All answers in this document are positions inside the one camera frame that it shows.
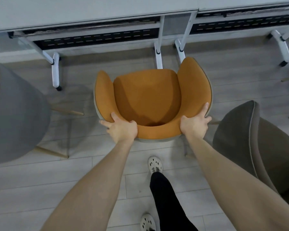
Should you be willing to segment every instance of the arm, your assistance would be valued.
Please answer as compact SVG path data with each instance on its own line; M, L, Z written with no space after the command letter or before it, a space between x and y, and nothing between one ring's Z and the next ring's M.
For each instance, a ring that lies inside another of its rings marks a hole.
M137 135L137 124L120 120L100 121L116 145L66 194L41 231L106 230L118 198L127 156Z
M211 117L206 104L195 117L181 118L185 134L211 190L238 230L289 230L289 205L272 189L215 151L203 137Z

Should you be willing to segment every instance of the black pants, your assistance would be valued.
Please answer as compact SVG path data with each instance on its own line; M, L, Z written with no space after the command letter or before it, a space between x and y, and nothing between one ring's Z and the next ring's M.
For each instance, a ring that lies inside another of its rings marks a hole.
M152 174L150 189L158 211L161 231L198 231L186 217L170 182L162 173Z

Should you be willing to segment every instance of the forearm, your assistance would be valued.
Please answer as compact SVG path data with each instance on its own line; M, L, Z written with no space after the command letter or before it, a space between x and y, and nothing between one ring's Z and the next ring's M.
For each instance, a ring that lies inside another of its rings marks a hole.
M186 137L217 202L237 230L289 230L289 205L277 193L203 139Z
M118 142L66 194L41 231L106 230L132 143Z

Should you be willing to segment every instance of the desk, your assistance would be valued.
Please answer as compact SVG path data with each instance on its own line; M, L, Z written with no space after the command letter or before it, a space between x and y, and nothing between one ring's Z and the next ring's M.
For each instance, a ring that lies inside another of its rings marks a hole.
M165 15L196 10L197 0L0 0L0 32L12 32L11 38L17 37L37 50L52 65L53 86L61 90L60 56L55 52L51 57L42 45L62 48L67 44L83 45L84 42L97 44L96 40L107 43L105 40L114 42L115 38L126 38L125 41L137 36L152 38L157 67L162 69L160 48ZM154 34L142 32L150 30ZM118 34L118 37L95 38L110 34ZM81 39L72 42L69 41L71 38Z
M281 50L283 61L280 66L289 62L289 49L286 39L289 32L280 34L277 26L289 25L289 0L197 0L199 9L193 11L185 33L176 39L180 61L185 58L184 47L190 34L207 35L210 40L213 34L225 31L238 32L260 28L271 29L268 39L274 37Z

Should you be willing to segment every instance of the gray upholstered chair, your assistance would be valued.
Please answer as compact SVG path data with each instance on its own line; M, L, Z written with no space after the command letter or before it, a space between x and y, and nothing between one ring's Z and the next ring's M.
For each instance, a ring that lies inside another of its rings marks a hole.
M44 95L0 64L0 163L17 159L35 149L46 154L68 156L36 146L44 137L52 108Z
M289 136L260 117L251 100L226 114L213 148L265 183L289 204Z

